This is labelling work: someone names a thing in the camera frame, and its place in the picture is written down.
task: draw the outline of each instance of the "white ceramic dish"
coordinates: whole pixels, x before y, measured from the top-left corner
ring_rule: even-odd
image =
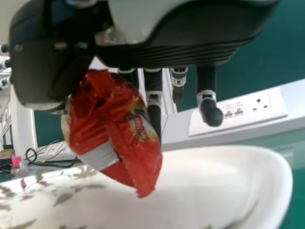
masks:
[[[263,148],[165,152],[145,199],[86,167],[2,183],[0,228],[277,229],[292,182],[288,163]]]

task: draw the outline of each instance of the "cardboard box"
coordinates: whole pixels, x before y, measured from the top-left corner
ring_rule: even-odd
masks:
[[[6,149],[0,152],[0,158],[8,158],[12,156],[15,156],[15,150],[13,149]]]

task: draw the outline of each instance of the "white socket panel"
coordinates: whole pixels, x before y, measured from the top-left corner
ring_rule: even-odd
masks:
[[[208,126],[203,122],[199,109],[195,109],[190,121],[189,136],[209,134],[287,116],[279,87],[224,100],[218,102],[217,107],[224,114],[221,126]]]

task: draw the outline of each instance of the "power strip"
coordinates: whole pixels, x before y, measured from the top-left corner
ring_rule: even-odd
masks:
[[[224,113],[221,126],[208,126],[203,122],[199,109],[196,109],[191,117],[189,136],[209,134],[287,116],[279,87],[221,101],[217,103],[217,107]]]
[[[38,152],[37,162],[48,160],[50,157],[54,156],[60,152],[55,158],[52,158],[51,161],[64,161],[64,160],[73,160],[75,158],[74,153],[70,150],[66,142],[57,142],[47,147],[39,147],[36,152]]]

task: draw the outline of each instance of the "black robot arm casing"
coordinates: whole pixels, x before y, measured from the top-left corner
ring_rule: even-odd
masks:
[[[95,55],[117,68],[222,65],[261,32],[278,2],[190,0],[160,18],[144,42],[98,46],[95,34],[115,26],[107,1],[80,10],[64,0],[33,0],[10,26],[17,97],[35,110],[59,110]]]
[[[62,0],[33,0],[19,10],[10,25],[16,95],[24,106],[50,113],[62,109],[63,101],[75,92],[94,57],[91,50],[94,38],[81,34],[102,28],[102,22],[97,21],[101,26],[91,26],[90,31],[87,26],[90,19],[80,21],[79,12],[63,3]],[[102,4],[105,2],[97,5],[95,13],[102,14]],[[90,11],[84,15],[96,17]],[[84,29],[73,33],[75,25]]]

